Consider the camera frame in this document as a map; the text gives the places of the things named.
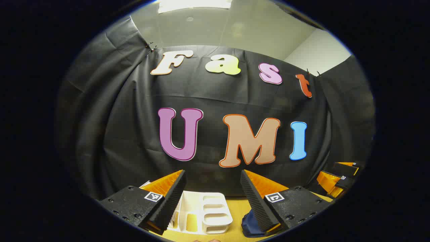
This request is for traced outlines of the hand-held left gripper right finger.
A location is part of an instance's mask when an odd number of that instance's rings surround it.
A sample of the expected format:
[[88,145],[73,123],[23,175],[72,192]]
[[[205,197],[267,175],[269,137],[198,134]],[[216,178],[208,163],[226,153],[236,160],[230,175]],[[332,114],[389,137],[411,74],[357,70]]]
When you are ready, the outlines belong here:
[[302,186],[288,188],[249,170],[241,171],[241,186],[266,235],[300,226],[333,203]]

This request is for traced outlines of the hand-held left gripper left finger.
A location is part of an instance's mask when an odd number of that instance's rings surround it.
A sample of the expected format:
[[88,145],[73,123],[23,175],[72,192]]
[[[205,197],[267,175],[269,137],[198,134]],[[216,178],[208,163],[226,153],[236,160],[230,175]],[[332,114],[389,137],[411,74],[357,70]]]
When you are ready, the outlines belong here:
[[141,229],[162,235],[181,199],[187,178],[179,170],[141,187],[127,186],[98,203]]

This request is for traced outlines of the blue schoolbag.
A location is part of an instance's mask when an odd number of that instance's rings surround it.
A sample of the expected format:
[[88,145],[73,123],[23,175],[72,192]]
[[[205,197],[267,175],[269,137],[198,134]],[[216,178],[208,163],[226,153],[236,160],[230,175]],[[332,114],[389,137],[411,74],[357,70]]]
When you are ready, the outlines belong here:
[[246,238],[260,238],[266,237],[266,234],[259,228],[258,221],[254,215],[253,210],[245,214],[242,218],[242,232]]

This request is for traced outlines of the white bookshelf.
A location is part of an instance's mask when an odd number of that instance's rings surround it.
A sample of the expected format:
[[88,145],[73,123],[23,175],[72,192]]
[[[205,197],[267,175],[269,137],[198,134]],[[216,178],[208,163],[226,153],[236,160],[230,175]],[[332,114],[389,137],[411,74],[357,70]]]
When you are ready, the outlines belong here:
[[168,230],[196,235],[225,233],[232,215],[221,193],[184,191]]

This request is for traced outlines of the black backdrop cloth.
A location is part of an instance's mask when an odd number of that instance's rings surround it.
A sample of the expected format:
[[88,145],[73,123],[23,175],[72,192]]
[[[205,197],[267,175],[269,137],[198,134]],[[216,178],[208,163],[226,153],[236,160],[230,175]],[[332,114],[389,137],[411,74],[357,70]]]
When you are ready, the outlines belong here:
[[354,56],[315,76],[237,48],[146,45],[125,17],[88,43],[60,87],[60,154],[93,198],[178,170],[187,191],[243,197],[246,169],[321,192],[320,171],[367,165],[375,103]]

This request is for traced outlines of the ceiling light panel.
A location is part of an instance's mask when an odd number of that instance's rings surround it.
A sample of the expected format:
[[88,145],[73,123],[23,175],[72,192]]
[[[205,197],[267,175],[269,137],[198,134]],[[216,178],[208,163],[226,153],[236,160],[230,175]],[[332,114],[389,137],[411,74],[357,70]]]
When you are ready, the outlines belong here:
[[232,0],[157,0],[158,13],[172,12],[183,9],[211,8],[230,9]]

